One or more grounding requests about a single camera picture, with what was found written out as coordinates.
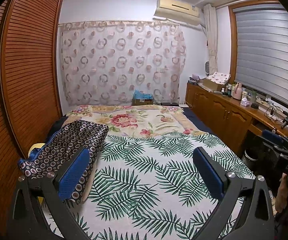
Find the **person's right hand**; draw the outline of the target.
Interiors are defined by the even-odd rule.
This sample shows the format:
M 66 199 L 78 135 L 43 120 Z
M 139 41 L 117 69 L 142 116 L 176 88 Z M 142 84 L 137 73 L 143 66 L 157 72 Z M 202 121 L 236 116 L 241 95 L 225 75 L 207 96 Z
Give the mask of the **person's right hand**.
M 283 209 L 287 206 L 287 198 L 288 198 L 287 175 L 283 173 L 280 186 L 277 192 L 277 197 L 275 198 L 276 212 L 281 213 Z

